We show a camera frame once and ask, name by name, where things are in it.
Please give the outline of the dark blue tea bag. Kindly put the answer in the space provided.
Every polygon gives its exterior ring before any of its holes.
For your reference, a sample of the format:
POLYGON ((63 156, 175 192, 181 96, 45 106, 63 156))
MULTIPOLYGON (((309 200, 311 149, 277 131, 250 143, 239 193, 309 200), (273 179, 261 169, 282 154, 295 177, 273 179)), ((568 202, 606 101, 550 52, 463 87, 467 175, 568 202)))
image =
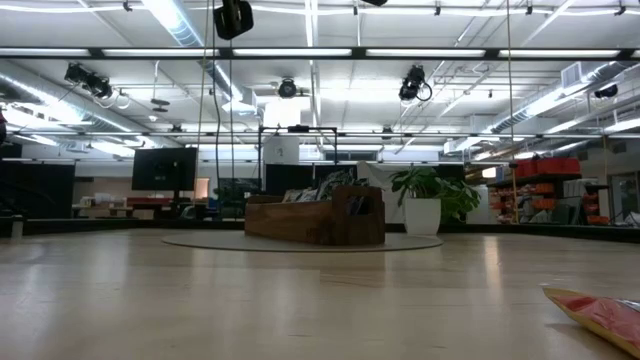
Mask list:
POLYGON ((338 186, 368 186, 369 180, 358 179, 353 170, 339 170, 330 173, 322 179, 316 192, 318 201, 330 200, 333 191, 338 186))

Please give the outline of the orange tea bag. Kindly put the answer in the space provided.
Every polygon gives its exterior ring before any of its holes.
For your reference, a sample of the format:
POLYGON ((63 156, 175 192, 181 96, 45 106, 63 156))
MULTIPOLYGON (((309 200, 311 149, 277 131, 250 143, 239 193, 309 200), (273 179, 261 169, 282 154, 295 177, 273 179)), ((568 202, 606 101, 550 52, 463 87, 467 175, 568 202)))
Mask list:
POLYGON ((640 360, 640 300, 551 287, 544 287, 543 292, 569 318, 640 360))

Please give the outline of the white box unit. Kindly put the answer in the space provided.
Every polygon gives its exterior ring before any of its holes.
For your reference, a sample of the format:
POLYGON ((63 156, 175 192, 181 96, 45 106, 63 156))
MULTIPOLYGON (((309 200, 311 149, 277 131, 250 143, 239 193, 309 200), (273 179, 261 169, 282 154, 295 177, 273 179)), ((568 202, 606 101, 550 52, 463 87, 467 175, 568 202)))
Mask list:
POLYGON ((298 137, 273 136, 263 143, 263 160, 266 164, 298 165, 300 140, 298 137))

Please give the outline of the large black monitor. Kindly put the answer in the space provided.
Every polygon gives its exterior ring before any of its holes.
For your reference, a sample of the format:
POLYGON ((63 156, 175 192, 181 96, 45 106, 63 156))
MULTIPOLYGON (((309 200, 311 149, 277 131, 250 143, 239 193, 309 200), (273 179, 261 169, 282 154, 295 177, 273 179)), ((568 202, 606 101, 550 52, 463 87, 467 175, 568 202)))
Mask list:
POLYGON ((134 154, 132 189, 193 191, 196 148, 138 149, 134 154))

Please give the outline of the white sheet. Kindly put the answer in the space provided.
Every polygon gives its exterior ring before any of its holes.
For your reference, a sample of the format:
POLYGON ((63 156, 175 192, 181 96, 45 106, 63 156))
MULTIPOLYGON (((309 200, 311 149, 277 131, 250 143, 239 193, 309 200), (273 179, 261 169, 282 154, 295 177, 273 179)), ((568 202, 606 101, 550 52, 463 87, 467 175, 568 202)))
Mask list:
POLYGON ((382 190, 382 200, 385 205, 385 222, 387 224, 404 223, 403 210, 398 206, 400 193, 392 191, 391 181, 391 176, 402 170, 407 170, 407 167, 394 164, 373 164, 365 161, 359 161, 356 165, 359 179, 366 179, 370 186, 379 187, 382 190))

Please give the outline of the red low table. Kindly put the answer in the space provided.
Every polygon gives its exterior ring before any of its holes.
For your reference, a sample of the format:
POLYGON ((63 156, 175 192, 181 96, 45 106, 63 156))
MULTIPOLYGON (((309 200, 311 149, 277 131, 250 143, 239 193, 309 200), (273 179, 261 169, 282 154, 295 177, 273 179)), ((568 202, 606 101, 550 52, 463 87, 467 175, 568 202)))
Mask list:
POLYGON ((126 205, 133 209, 155 209, 169 207, 172 203, 171 198, 154 198, 154 197, 127 197, 126 205))

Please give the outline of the wooden compartment box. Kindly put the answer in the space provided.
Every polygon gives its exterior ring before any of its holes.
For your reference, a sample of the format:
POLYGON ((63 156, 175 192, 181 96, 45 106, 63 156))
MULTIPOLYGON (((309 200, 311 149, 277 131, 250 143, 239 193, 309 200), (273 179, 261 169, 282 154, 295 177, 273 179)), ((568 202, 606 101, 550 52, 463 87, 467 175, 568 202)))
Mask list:
POLYGON ((385 205, 378 187, 339 185, 329 200, 287 202, 256 195, 245 206, 245 233, 326 246, 381 245, 385 205))

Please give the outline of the green plant white pot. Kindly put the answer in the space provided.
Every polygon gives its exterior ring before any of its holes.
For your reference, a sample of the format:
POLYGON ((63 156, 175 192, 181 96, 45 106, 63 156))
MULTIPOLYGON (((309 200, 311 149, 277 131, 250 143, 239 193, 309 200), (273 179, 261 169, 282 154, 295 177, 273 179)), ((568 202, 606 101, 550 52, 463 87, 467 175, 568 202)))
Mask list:
POLYGON ((463 180, 442 177, 432 168, 401 170, 390 181, 391 190, 399 194, 397 205, 410 236, 432 236, 442 223, 464 223, 481 200, 478 191, 463 180))

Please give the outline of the round grey mat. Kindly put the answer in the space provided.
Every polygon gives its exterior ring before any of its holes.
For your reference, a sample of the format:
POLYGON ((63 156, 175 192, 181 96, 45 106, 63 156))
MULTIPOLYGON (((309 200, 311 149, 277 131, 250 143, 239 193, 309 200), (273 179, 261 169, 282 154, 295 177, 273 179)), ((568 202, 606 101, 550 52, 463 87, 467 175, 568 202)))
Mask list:
POLYGON ((277 253, 349 253, 421 250, 441 246, 438 237, 412 237, 404 233, 387 233, 385 242, 377 245, 317 245, 304 242, 269 239, 245 235, 242 231, 186 231, 162 238, 166 244, 224 251, 277 253))

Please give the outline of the dark storage shelf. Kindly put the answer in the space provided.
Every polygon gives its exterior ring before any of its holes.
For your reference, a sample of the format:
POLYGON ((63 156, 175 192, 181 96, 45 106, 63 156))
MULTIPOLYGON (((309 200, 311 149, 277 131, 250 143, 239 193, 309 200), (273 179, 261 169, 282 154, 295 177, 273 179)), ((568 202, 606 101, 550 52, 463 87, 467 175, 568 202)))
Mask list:
POLYGON ((516 161, 499 168, 501 176, 488 185, 489 205, 500 224, 606 225, 601 194, 608 187, 583 174, 539 174, 517 178, 516 161))

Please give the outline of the black partition panel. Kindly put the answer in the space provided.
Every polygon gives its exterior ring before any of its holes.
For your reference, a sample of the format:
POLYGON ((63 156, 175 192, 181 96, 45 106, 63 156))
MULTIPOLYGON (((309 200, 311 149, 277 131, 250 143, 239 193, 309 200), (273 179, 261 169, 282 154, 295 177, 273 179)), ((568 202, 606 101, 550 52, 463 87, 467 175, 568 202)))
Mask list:
POLYGON ((74 165, 0 162, 0 216, 68 219, 72 215, 74 165))

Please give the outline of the glass door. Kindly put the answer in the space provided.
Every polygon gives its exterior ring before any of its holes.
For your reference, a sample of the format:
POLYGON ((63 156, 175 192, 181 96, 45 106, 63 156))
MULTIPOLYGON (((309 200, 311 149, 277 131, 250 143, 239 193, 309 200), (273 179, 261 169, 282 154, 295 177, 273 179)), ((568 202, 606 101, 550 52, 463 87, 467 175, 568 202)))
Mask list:
POLYGON ((613 223, 640 227, 640 172, 612 175, 609 184, 613 223))

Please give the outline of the background black frame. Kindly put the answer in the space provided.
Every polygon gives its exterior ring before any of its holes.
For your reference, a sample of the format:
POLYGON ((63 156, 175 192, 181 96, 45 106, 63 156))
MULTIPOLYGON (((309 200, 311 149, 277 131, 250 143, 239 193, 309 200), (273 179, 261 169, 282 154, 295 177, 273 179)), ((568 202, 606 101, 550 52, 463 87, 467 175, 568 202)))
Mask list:
POLYGON ((311 137, 320 139, 326 133, 333 135, 334 152, 337 152, 338 130, 336 127, 293 125, 286 127, 260 126, 257 144, 257 170, 260 189, 263 195, 284 196, 290 189, 304 189, 313 185, 315 161, 298 165, 266 164, 263 160, 263 143, 273 136, 311 137))

